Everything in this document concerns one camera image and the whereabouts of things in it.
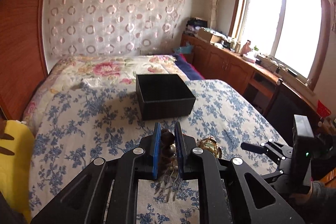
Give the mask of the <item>pink circle patterned curtain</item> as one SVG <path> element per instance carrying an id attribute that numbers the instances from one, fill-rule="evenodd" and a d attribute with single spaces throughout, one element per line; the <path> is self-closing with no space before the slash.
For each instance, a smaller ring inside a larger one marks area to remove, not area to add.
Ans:
<path id="1" fill-rule="evenodd" d="M 170 52 L 185 0 L 47 0 L 52 57 Z"/>

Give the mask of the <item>pink floral quilt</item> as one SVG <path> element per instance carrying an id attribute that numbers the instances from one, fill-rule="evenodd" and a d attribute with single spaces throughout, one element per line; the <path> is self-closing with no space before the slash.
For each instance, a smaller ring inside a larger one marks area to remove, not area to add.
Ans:
<path id="1" fill-rule="evenodd" d="M 177 58 L 172 55 L 67 57 L 55 64 L 37 88 L 24 111 L 23 122 L 35 135 L 54 95 L 75 90 L 81 84 L 92 88 L 131 85 L 136 75 L 143 74 L 177 74 L 184 81 L 191 79 L 177 66 Z"/>

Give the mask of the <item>wooden headboard panel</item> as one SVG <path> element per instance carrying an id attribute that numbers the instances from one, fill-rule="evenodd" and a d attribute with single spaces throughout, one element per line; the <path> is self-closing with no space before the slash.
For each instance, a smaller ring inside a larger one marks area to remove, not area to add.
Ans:
<path id="1" fill-rule="evenodd" d="M 47 78 L 43 0 L 1 0 L 1 114 L 20 120 Z"/>

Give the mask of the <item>wooden framed window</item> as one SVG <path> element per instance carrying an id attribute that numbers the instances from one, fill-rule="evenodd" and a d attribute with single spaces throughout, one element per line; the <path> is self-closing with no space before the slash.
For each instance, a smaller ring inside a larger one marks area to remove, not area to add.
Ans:
<path id="1" fill-rule="evenodd" d="M 314 90 L 330 34 L 327 0 L 235 0 L 229 34 L 259 51 Z"/>

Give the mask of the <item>navy blue red blanket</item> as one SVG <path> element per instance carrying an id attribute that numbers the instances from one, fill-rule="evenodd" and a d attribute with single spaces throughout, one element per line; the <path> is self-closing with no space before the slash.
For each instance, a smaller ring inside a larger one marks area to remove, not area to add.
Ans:
<path id="1" fill-rule="evenodd" d="M 175 58 L 175 65 L 188 77 L 189 80 L 204 80 L 205 78 L 189 64 L 182 54 L 173 54 Z"/>

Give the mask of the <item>long wooden cabinet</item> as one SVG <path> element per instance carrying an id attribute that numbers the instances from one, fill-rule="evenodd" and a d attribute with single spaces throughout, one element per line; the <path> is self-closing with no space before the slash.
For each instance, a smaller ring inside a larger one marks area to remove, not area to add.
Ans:
<path id="1" fill-rule="evenodd" d="M 192 45 L 193 67 L 205 79 L 219 79 L 228 83 L 239 94 L 247 98 L 248 89 L 253 87 L 268 99 L 266 108 L 262 111 L 264 117 L 269 115 L 278 100 L 280 93 L 285 94 L 289 101 L 294 103 L 306 116 L 317 121 L 320 127 L 324 117 L 318 113 L 318 108 L 313 106 L 283 77 L 277 77 L 274 73 L 260 65 L 249 63 L 240 55 L 224 48 L 219 49 L 214 45 L 204 42 L 194 36 L 183 34 L 181 46 Z"/>

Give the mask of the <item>gold ornate jewelry piece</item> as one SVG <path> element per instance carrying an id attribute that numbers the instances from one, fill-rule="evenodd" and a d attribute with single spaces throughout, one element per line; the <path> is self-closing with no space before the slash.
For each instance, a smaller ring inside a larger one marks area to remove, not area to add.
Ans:
<path id="1" fill-rule="evenodd" d="M 218 159 L 222 158 L 222 149 L 213 136 L 197 139 L 197 146 L 203 150 L 210 151 Z"/>

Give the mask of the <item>yellow plush toy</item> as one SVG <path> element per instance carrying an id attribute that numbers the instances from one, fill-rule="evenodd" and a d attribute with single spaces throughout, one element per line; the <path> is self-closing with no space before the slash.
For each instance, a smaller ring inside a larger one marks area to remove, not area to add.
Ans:
<path id="1" fill-rule="evenodd" d="M 34 136 L 22 122 L 1 121 L 1 197 L 24 223 L 30 223 L 29 172 Z"/>

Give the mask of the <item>blue floral white bedsheet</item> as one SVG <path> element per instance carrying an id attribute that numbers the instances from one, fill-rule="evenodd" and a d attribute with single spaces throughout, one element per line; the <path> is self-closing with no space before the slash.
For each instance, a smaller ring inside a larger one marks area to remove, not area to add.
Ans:
<path id="1" fill-rule="evenodd" d="M 241 149 L 243 142 L 269 139 L 284 143 L 270 123 L 237 91 L 220 80 L 187 81 L 195 96 L 187 117 L 162 119 L 172 130 L 197 140 L 213 137 L 223 159 L 240 157 L 257 173 L 276 169 L 264 155 Z M 92 160 L 117 159 L 151 135 L 154 121 L 142 121 L 135 87 L 92 88 L 82 85 L 56 94 L 46 107 L 37 130 L 29 179 L 32 215 L 40 212 Z M 198 223 L 199 195 L 195 180 L 183 181 L 166 172 L 164 182 L 140 181 L 138 223 Z"/>

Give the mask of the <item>teal plastic bag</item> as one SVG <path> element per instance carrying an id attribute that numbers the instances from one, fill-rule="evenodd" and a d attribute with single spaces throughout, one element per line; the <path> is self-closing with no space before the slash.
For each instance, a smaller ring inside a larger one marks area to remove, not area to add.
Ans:
<path id="1" fill-rule="evenodd" d="M 180 46 L 178 48 L 174 48 L 173 52 L 176 54 L 183 54 L 183 55 L 188 55 L 193 53 L 194 46 L 190 44 L 189 42 L 186 42 L 184 46 Z"/>

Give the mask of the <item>black square storage box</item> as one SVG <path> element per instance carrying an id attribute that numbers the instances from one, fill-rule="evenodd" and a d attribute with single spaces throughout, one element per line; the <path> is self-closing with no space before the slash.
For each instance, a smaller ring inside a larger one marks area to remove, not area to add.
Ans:
<path id="1" fill-rule="evenodd" d="M 188 116 L 196 101 L 177 74 L 136 75 L 135 90 L 144 121 Z"/>

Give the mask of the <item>pink figurine on cabinet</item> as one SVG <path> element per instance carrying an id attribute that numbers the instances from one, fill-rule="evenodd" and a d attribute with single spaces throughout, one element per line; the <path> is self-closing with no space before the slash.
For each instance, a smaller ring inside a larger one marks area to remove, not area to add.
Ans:
<path id="1" fill-rule="evenodd" d="M 247 55 L 249 52 L 252 51 L 251 48 L 251 41 L 247 40 L 247 42 L 244 44 L 244 46 L 241 48 L 240 55 L 244 56 Z"/>

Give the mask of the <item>cardboard box on cabinet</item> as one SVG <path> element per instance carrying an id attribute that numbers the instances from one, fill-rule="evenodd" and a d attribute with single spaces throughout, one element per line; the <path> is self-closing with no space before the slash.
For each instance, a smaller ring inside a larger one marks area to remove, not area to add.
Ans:
<path id="1" fill-rule="evenodd" d="M 206 30 L 205 28 L 200 28 L 197 33 L 198 38 L 203 39 L 209 43 L 219 43 L 221 42 L 222 38 L 213 34 L 211 31 Z"/>

